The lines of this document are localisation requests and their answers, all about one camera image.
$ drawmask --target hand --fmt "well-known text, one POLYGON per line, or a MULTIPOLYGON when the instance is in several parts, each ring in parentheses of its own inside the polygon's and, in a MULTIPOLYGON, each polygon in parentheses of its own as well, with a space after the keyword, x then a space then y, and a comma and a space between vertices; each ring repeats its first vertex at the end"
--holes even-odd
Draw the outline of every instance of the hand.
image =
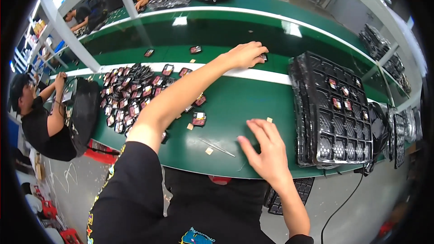
POLYGON ((141 7, 145 6, 148 3, 148 1, 149 0, 139 0, 135 5, 136 10, 139 10, 141 7))
POLYGON ((289 186, 292 176, 288 169, 285 144, 279 131, 274 123, 260 119, 248 120, 247 126, 261 146, 261 154, 258 154, 246 137, 238 137, 249 164, 277 193, 282 192, 289 186))
POLYGON ((268 53, 267 47, 262 46, 261 42, 251 41, 247 44, 237 45, 221 56, 225 57, 225 61, 231 64, 231 68, 249 68, 257 63, 265 62, 260 57, 262 53, 268 53))
POLYGON ((54 87, 56 88, 56 91, 63 91, 63 87, 65 86, 65 78, 65 72, 60 72, 57 74, 54 80, 54 87))

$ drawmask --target black cap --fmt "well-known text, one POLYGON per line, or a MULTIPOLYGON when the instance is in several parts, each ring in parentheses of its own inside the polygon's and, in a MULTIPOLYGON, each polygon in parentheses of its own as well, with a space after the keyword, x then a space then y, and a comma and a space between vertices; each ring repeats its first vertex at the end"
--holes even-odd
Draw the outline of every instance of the black cap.
POLYGON ((23 95, 23 88, 29 84, 30 76, 27 73, 19 73, 14 76, 10 83, 9 100, 12 105, 12 109, 17 111, 18 99, 23 95))

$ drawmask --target black plastic tray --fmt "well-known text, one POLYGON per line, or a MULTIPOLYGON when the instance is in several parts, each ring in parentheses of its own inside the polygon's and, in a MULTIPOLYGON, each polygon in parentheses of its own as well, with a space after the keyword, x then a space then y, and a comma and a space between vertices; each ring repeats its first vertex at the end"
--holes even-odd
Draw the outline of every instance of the black plastic tray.
POLYGON ((296 57, 294 62, 302 71, 308 96, 313 133, 311 145, 315 163, 359 164, 372 159, 372 133, 366 95, 361 79, 347 69, 310 52, 296 57), (329 79, 336 83, 330 87, 329 79), (344 95, 345 87, 350 91, 344 95), (332 99, 341 102, 342 108, 334 109, 332 99), (346 110, 344 101, 350 101, 351 111, 346 110))

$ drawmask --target concrete floor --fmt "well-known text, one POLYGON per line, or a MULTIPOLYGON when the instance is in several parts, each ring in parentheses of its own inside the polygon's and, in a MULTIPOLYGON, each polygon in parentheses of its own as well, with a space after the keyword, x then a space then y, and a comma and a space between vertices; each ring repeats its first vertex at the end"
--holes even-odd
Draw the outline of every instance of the concrete floor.
MULTIPOLYGON (((61 216, 75 228, 82 240, 89 209, 100 190, 108 166, 87 157, 72 162, 43 159, 47 182, 51 186, 61 216)), ((409 162, 395 170, 392 162, 381 162, 362 183, 347 204, 330 220, 324 232, 324 242, 334 244, 368 244, 377 234, 406 184, 409 162)), ((311 236, 320 243, 321 230, 328 217, 348 198, 361 175, 317 177, 306 203, 311 222, 311 236)), ((165 209, 171 194, 164 188, 165 209)), ((268 214, 263 209, 262 230, 276 243, 288 240, 288 230, 282 216, 268 214)))

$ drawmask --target green workbench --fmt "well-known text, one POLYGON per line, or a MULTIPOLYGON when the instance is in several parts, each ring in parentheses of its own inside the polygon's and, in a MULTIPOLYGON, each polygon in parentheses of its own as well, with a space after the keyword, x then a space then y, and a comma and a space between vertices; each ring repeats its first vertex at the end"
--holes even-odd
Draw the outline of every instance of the green workbench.
MULTIPOLYGON (((345 40, 359 50, 366 52, 357 36, 344 27, 304 11, 298 7, 278 0, 231 0, 220 4, 228 7, 251 8, 268 11, 300 20, 327 30, 345 40)), ((113 21, 127 16, 123 10, 112 14, 113 21)), ((104 28, 80 41, 101 65, 154 62, 190 62, 207 63, 219 54, 227 52, 239 43, 261 41, 270 51, 266 64, 257 64, 254 69, 286 74, 291 57, 309 50, 326 57, 337 64, 354 70, 362 76, 372 68, 373 63, 344 43, 323 35, 309 27, 299 26, 300 36, 291 35, 285 29, 285 23, 277 18, 263 15, 217 10, 176 10, 168 13, 155 13, 136 20, 129 20, 104 28), (173 21, 180 16, 187 17, 187 25, 173 26, 173 21), (197 55, 189 53, 189 47, 201 45, 203 52, 197 55), (143 57, 144 52, 154 48, 152 57, 143 57)), ((71 71, 85 68, 70 65, 71 71)), ((101 84, 99 74, 92 76, 101 84)), ((365 82, 367 98, 377 102, 389 103, 386 86, 376 74, 365 82)), ((203 128, 186 129, 191 120, 190 114, 183 113, 175 120, 168 133, 169 140, 161 147, 159 158, 162 165, 195 171, 216 176, 240 178, 259 178, 248 165, 245 155, 236 142, 236 137, 245 135, 255 144, 252 133, 245 121, 251 118, 273 118, 286 144, 288 166, 295 178, 323 175, 323 170, 315 167, 299 168, 295 162, 294 141, 295 117, 293 93, 288 85, 236 77, 221 77, 206 91, 207 102, 200 108, 207 113, 207 123, 203 128), (211 155, 205 153, 208 145, 199 140, 207 138, 223 149, 234 154, 214 150, 211 155)), ((125 142, 122 134, 106 126, 106 117, 102 110, 93 138, 114 149, 120 149, 125 142)), ((361 165, 341 165, 339 172, 360 168, 361 165)), ((328 170, 328 174, 337 173, 328 170)))

